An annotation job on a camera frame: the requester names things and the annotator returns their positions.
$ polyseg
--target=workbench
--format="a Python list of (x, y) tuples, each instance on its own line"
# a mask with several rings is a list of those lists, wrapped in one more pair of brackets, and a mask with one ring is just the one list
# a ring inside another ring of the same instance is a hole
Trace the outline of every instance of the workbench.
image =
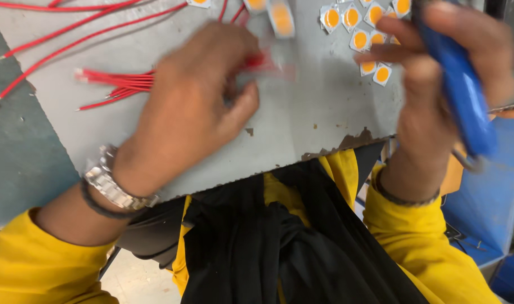
[[(17, 53), (16, 58), (25, 70), (78, 38), (165, 10), (180, 1), (155, 0), (110, 14)], [(378, 2), (388, 7), (388, 1)], [(26, 3), (45, 5), (42, 0)], [(102, 3), (111, 2), (79, 0), (68, 5)], [(86, 159), (97, 157), (99, 146), (119, 145), (132, 134), (148, 95), (142, 93), (109, 106), (75, 112), (79, 106), (102, 99), (112, 89), (78, 82), (74, 78), (75, 69), (112, 73), (148, 71), (207, 19), (217, 18), (222, 3), (213, 0), (210, 9), (189, 6), (166, 17), (106, 33), (64, 53), (28, 77), (77, 171), (84, 169)], [(373, 83), (371, 76), (361, 77), (358, 65), (352, 60), (355, 52), (349, 48), (351, 34), (340, 25), (327, 35), (318, 24), (320, 7), (330, 4), (330, 0), (289, 3), (295, 17), (296, 38), (273, 40), (272, 51), (278, 60), (296, 63), (297, 81), (259, 77), (261, 107), (247, 123), (247, 131), (167, 185), (162, 195), (165, 200), (394, 134), (403, 102), (400, 68), (394, 68), (386, 87)], [(233, 16), (240, 4), (240, 0), (229, 1), (225, 20)], [(366, 13), (358, 0), (355, 5)], [(92, 13), (0, 8), (0, 31), (13, 48)], [(359, 27), (371, 30), (364, 22)], [(248, 29), (259, 37), (272, 35), (266, 14), (250, 19)]]

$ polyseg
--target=silver watch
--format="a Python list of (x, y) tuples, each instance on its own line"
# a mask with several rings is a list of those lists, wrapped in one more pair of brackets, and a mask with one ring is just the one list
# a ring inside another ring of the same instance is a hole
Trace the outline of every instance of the silver watch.
[(108, 145), (102, 146), (99, 163), (86, 170), (84, 178), (96, 188), (107, 200), (123, 209), (139, 210), (144, 207), (153, 207), (159, 200), (158, 195), (149, 197), (136, 197), (125, 192), (112, 178), (112, 165), (117, 148)]

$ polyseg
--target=yellow shirt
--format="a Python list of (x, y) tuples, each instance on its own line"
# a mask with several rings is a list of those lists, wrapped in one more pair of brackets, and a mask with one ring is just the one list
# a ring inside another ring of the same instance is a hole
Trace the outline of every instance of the yellow shirt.
[[(319, 161), (353, 208), (358, 181), (353, 150)], [(270, 173), (264, 174), (264, 200), (267, 205), (274, 201), (284, 204), (309, 225), (300, 194)], [(188, 196), (184, 215), (190, 203)], [(425, 207), (402, 207), (370, 187), (364, 223), (429, 303), (500, 303), (474, 261), (448, 243), (440, 205), (437, 200)], [(31, 221), (35, 212), (37, 209), (21, 214), (0, 231), (0, 303), (118, 303), (97, 281), (114, 244), (82, 247), (60, 241)], [(182, 226), (172, 264), (172, 280), (180, 294), (189, 277), (183, 239), (187, 231), (189, 228)]]

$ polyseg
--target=bracelet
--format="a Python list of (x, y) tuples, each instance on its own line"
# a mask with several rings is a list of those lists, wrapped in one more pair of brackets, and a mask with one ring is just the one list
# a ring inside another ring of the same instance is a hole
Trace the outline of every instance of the bracelet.
[(124, 220), (126, 218), (135, 218), (143, 213), (145, 213), (148, 208), (142, 208), (137, 212), (131, 212), (131, 213), (119, 213), (119, 212), (112, 212), (110, 210), (107, 210), (103, 207), (101, 207), (90, 195), (90, 191), (88, 191), (88, 182), (84, 177), (81, 178), (81, 192), (82, 192), (82, 198), (84, 198), (86, 204), (88, 207), (90, 207), (93, 211), (98, 213), (99, 215), (103, 215), (107, 218), (114, 218), (116, 220)]
[(406, 201), (402, 200), (399, 197), (395, 197), (394, 195), (390, 194), (387, 190), (384, 189), (383, 185), (381, 184), (381, 173), (382, 169), (377, 172), (377, 176), (375, 176), (375, 190), (379, 192), (384, 198), (389, 200), (390, 202), (405, 206), (405, 207), (422, 207), (425, 205), (429, 205), (439, 197), (439, 193), (441, 193), (441, 188), (437, 189), (437, 192), (429, 199), (423, 200), (423, 201)]

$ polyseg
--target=blue handle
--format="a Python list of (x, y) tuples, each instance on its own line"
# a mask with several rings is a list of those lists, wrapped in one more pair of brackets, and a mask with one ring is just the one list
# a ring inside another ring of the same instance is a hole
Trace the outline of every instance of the blue handle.
[(443, 92), (468, 155), (491, 155), (497, 148), (497, 135), (488, 119), (486, 98), (467, 51), (420, 19), (416, 21), (426, 49), (443, 69)]

